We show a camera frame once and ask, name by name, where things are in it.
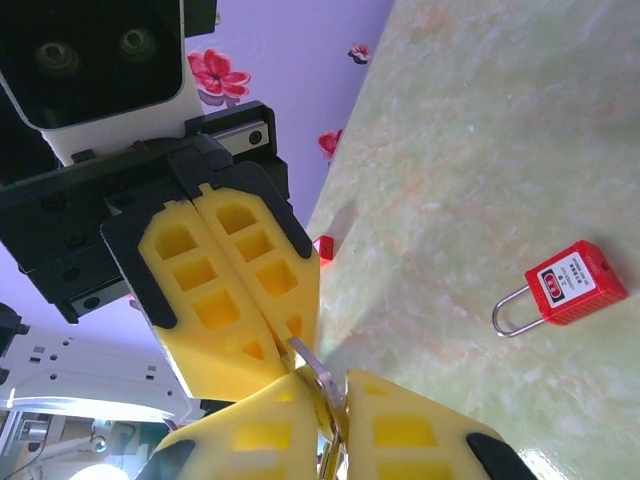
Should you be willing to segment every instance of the camera lens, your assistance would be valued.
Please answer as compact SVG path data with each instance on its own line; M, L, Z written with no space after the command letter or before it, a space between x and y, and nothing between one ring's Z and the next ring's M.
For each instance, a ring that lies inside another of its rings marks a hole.
M251 145L257 145L261 141L262 141L262 132L259 132L258 130L251 132L251 134L249 135L249 143Z
M36 61L45 73L56 77L68 77L80 66L78 52L61 42L48 42L36 50Z
M153 57L156 50L153 35L144 28L132 28L120 38L120 51L127 62L146 62Z

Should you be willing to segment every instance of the square hole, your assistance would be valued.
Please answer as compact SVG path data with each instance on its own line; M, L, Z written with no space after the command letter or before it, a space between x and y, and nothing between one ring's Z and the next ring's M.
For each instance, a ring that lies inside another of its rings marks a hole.
M180 265L173 271L173 276L183 292L204 285L218 277L209 260L204 257Z
M233 450L286 450L291 446L293 427L286 422L249 423L233 432Z
M230 480L286 480L286 478L287 468L282 466L269 468L268 470L238 473Z
M173 225L158 234L156 250L163 260L193 250L198 245L184 225Z
M245 262L255 260L265 253L269 253L274 248L264 230L260 230L259 232L238 240L236 247Z
M260 362L264 360L264 350L262 350L260 340L257 338L245 343L244 347L242 347L242 351Z
M228 235L244 230L257 222L256 217L248 207L237 203L219 208L216 216Z
M451 466L444 462L385 462L378 465L380 480L420 478L456 480Z
M384 391L383 389L381 389L380 387L376 387L374 385L367 385L366 387L364 387L364 391L367 395L389 395L386 391Z
M296 313L287 320L287 329L291 336L300 338L302 336L302 315Z
M270 263L260 269L256 275L267 293L274 298L281 297L298 285L298 279L284 259Z
M240 320L240 309L227 290L218 290L193 304L202 325L216 330Z
M389 413L373 421L376 447L435 447L438 445L429 421L421 415Z

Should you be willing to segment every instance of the padlock shackle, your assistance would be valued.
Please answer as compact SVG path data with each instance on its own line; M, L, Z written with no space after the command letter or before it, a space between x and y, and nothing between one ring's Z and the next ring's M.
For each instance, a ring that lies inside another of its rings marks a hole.
M495 329L496 333L500 337L507 337L507 338L517 337L518 335L521 335L521 334L523 334L525 332L528 332L532 328L536 328L538 325L544 323L544 320L542 318L539 318L538 320L534 320L531 323L527 323L526 325L524 325L524 326L522 326L520 328L517 328L515 330L510 330L510 331L509 330L503 330L502 327L500 326L500 324L498 323L498 312L504 306L504 304L507 303L507 302L510 302L511 300L513 300L514 298L516 298L519 295L522 295L524 292L526 292L528 290L529 290L529 285L525 285L520 290L516 290L512 294L504 297L502 300L500 300L498 303L496 303L495 307L493 307L493 312L491 312L491 320L493 322L493 328Z

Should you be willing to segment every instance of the green marble surface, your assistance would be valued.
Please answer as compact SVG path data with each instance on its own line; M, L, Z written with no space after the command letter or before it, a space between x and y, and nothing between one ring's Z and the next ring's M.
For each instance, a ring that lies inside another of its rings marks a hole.
M491 425L543 480L640 479L639 25L637 0L397 2L309 226L339 245L335 374ZM496 336L494 304L580 239L630 298Z

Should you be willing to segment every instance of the red padlock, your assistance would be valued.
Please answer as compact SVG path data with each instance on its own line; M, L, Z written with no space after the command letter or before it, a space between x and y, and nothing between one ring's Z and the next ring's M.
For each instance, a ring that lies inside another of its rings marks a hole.
M501 337L515 337L548 322L565 326L627 297L627 291L602 252L581 240L524 274L527 285L500 300L493 309L493 328ZM541 318L516 330L498 324L502 306L531 290Z
M333 245L333 238L327 235L322 235L313 242L313 246L316 247L316 250L320 254L320 266L324 266L333 260Z

